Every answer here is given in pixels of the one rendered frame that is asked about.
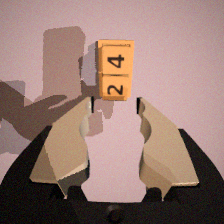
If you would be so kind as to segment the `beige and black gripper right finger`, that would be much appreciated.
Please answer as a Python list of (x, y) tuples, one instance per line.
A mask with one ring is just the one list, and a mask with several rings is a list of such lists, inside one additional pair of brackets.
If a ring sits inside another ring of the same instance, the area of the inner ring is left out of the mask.
[(188, 205), (215, 224), (224, 224), (224, 180), (213, 162), (184, 129), (147, 100), (137, 97), (136, 109), (145, 138), (139, 178), (146, 192), (158, 187), (164, 201)]

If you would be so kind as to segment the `orange wooden tray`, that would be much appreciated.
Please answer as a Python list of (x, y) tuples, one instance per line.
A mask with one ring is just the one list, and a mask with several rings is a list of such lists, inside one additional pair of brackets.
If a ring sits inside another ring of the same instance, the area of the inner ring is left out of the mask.
[(128, 96), (131, 93), (131, 81), (132, 81), (132, 68), (133, 68), (133, 53), (134, 53), (134, 41), (133, 40), (98, 40), (98, 54), (99, 54), (99, 87), (100, 87), (100, 97), (102, 97), (102, 47), (104, 45), (128, 45), (131, 48), (130, 54), (130, 69), (129, 69), (129, 86), (128, 86)]

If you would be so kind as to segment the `orange cube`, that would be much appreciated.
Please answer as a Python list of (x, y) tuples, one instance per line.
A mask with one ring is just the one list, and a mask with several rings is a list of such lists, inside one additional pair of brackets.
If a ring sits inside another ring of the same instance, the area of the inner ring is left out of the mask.
[(128, 45), (102, 47), (102, 74), (128, 75), (131, 49)]
[(128, 82), (128, 75), (103, 74), (102, 99), (108, 101), (126, 101)]

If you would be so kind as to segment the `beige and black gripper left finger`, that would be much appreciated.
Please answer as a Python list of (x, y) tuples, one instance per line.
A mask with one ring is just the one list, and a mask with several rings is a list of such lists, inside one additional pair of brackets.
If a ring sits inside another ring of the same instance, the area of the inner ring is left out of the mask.
[(70, 186), (81, 187), (88, 180), (90, 161), (84, 138), (92, 113), (94, 96), (88, 96), (46, 126), (15, 159), (0, 184), (0, 224), (9, 224), (35, 204), (67, 199)]

